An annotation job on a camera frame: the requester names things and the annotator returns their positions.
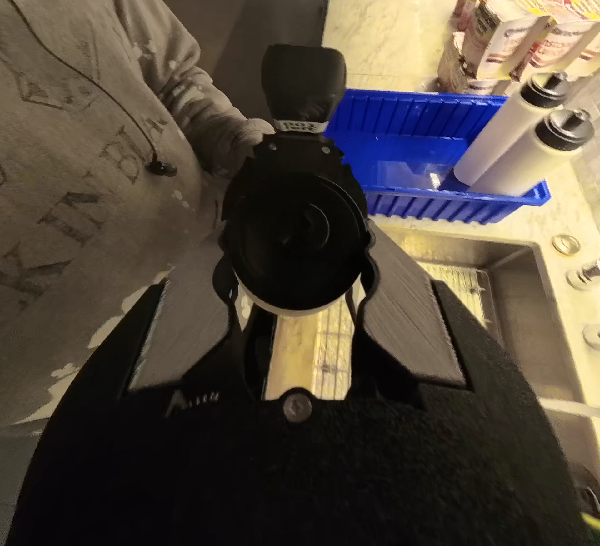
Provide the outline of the blue plastic bin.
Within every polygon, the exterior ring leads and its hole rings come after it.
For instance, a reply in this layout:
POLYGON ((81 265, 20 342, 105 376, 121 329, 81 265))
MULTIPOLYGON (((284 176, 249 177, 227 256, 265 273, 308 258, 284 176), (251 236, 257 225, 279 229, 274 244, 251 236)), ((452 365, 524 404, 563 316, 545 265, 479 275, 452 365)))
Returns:
POLYGON ((551 199, 544 181, 511 197, 470 193, 452 175, 505 100, 348 88, 325 136, 344 153, 370 215, 495 224, 523 206, 540 207, 551 199))

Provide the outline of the stack of pink-white cartons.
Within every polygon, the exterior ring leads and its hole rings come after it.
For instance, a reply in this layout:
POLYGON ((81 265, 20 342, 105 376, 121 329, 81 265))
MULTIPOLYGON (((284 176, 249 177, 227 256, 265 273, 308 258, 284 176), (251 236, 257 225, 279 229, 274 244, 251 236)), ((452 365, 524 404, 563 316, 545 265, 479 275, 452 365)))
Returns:
POLYGON ((599 0, 457 0, 441 92, 510 95, 537 74, 599 73, 599 0))

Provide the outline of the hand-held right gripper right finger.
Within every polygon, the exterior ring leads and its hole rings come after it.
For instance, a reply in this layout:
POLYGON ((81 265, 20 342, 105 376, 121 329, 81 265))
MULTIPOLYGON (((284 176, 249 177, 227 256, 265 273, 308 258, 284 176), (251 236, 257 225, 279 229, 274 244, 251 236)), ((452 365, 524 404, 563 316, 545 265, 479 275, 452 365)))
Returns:
POLYGON ((472 392, 429 273, 372 220, 355 312, 348 399, 421 399, 421 388, 472 392))

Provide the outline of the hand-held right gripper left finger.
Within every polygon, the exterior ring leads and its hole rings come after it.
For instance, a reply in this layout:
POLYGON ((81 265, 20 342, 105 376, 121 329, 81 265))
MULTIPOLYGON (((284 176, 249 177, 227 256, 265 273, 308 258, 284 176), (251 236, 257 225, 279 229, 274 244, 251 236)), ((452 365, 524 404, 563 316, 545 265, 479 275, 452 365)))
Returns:
POLYGON ((128 385, 177 399, 261 399, 265 310, 233 271, 220 234, 186 252, 169 272, 128 385))

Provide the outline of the round metal counter disc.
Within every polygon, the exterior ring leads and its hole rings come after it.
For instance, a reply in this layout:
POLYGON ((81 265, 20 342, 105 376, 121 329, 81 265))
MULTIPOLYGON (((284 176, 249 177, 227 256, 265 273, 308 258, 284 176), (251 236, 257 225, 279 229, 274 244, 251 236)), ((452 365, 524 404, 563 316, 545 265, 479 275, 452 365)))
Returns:
POLYGON ((563 256, 571 257, 581 251, 581 242, 569 234, 557 234, 551 238, 554 249, 563 256))

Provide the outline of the stainless steel sink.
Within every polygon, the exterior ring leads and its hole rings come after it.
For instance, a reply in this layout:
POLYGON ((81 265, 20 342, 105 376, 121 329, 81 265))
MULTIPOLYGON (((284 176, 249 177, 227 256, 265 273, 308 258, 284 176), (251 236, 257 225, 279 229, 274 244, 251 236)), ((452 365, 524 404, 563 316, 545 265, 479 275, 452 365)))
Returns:
MULTIPOLYGON (((421 262, 474 268, 491 287, 496 331, 486 329, 522 371, 536 397, 586 401, 568 333, 539 247, 384 227, 386 235, 421 262)), ((350 314, 364 298, 356 282, 350 314)), ((599 419, 545 410, 569 461, 583 509, 599 516, 599 419)))

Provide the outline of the white plastic sports bottle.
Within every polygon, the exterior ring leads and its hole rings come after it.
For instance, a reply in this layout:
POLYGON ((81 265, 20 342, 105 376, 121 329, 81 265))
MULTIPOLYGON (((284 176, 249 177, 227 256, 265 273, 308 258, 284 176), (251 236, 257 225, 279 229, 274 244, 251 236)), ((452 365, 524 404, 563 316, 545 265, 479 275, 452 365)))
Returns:
POLYGON ((222 248, 252 301, 307 316, 353 286, 369 242, 366 214, 341 184, 308 173, 241 174, 223 203, 222 248))
POLYGON ((544 116, 545 111, 544 107, 525 100, 521 92, 514 92, 456 163, 454 177, 469 187, 474 185, 526 130, 544 116))
POLYGON ((587 110, 553 111, 517 139, 469 192, 521 197, 581 154, 594 135, 587 110))

